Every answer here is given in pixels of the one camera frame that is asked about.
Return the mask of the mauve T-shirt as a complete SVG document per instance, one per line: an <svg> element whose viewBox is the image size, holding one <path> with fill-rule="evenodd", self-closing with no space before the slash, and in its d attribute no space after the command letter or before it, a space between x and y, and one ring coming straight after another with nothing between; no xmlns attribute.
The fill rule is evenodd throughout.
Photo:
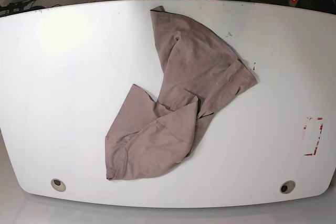
<svg viewBox="0 0 336 224"><path fill-rule="evenodd" d="M213 117L257 79L232 47L190 17L150 11L163 72L153 100L133 85L105 138L107 180L167 174L191 156Z"/></svg>

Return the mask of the left table grommet hole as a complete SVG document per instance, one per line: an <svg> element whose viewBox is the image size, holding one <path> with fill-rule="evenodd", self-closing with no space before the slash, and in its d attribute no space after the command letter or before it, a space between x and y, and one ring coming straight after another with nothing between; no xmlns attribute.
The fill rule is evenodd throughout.
<svg viewBox="0 0 336 224"><path fill-rule="evenodd" d="M59 179L52 179L51 186L53 187L54 190L59 191L59 192L64 192L66 190L65 183Z"/></svg>

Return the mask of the table grommet hole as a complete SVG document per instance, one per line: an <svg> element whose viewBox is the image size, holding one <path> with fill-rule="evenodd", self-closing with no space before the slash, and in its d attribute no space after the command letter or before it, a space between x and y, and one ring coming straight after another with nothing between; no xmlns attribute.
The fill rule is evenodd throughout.
<svg viewBox="0 0 336 224"><path fill-rule="evenodd" d="M296 183L293 180L286 181L280 186L280 192L282 194L289 194L294 190L295 186Z"/></svg>
<svg viewBox="0 0 336 224"><path fill-rule="evenodd" d="M51 186L53 187L54 190L59 191L59 192L64 192L66 190L65 183L59 179L52 179Z"/></svg>

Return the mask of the red tape rectangle marking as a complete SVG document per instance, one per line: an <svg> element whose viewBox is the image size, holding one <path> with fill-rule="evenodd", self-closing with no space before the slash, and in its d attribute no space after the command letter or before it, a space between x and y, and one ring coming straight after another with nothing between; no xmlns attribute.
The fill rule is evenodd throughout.
<svg viewBox="0 0 336 224"><path fill-rule="evenodd" d="M324 118L307 118L303 127L302 152L304 156L314 156L317 153L322 135Z"/></svg>

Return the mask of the right table grommet hole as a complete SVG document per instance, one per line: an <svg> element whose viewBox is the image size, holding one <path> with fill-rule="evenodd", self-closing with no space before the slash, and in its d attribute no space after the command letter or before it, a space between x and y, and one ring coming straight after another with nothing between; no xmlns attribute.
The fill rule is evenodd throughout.
<svg viewBox="0 0 336 224"><path fill-rule="evenodd" d="M294 190L295 186L296 183L293 180L286 181L280 186L280 192L282 194L289 194Z"/></svg>

